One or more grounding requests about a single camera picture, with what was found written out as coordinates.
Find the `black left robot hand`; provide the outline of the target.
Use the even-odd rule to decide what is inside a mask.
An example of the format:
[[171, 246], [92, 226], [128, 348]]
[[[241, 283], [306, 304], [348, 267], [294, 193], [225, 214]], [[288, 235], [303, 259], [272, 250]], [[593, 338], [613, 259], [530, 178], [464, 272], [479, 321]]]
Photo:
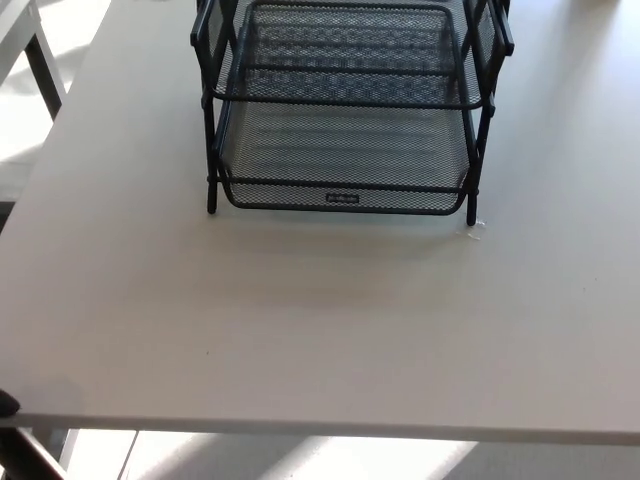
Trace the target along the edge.
[[0, 390], [0, 417], [10, 418], [21, 409], [19, 401], [5, 390]]

